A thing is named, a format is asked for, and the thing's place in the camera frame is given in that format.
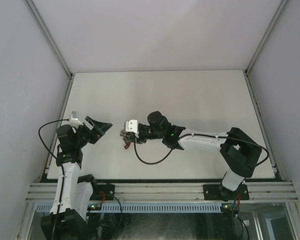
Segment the brown water faucet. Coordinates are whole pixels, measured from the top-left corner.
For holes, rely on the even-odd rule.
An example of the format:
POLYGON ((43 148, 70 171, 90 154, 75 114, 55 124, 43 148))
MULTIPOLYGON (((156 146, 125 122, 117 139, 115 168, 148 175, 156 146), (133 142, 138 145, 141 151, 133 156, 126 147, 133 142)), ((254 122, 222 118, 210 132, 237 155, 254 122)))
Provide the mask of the brown water faucet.
POLYGON ((131 143, 126 142, 126 138, 125 138, 125 137, 122 137, 122 139, 123 139, 123 141, 124 141, 124 143, 125 143, 124 149, 127 150, 127 149, 130 147, 131 143))

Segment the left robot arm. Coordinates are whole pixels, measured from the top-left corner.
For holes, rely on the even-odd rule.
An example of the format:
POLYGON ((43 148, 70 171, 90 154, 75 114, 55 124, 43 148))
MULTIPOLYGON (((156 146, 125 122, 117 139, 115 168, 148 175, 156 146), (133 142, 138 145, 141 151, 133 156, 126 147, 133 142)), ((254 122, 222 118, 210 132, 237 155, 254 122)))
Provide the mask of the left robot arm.
POLYGON ((89 116, 79 121, 72 112, 56 130, 58 167, 57 190, 49 215, 41 219, 41 228, 48 240, 87 240, 86 215, 90 200, 99 195, 99 187, 92 174, 80 175, 83 147, 94 145, 111 127, 89 116))

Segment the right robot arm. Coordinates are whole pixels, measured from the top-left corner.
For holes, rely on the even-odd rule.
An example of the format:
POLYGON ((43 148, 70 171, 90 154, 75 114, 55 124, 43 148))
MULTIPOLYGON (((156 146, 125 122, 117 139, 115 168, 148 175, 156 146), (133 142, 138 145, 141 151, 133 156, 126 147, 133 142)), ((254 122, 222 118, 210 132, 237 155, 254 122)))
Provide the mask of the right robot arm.
POLYGON ((223 201, 237 197, 243 182, 252 177, 255 168, 261 164, 261 153, 266 151, 237 127, 222 133, 193 131, 173 125, 159 111, 150 113, 147 121, 148 124, 142 124, 131 119, 124 123, 124 129, 120 132, 124 147, 127 149, 130 144, 141 145, 149 140, 161 140, 171 151, 197 149, 220 153, 229 167, 218 187, 223 201))

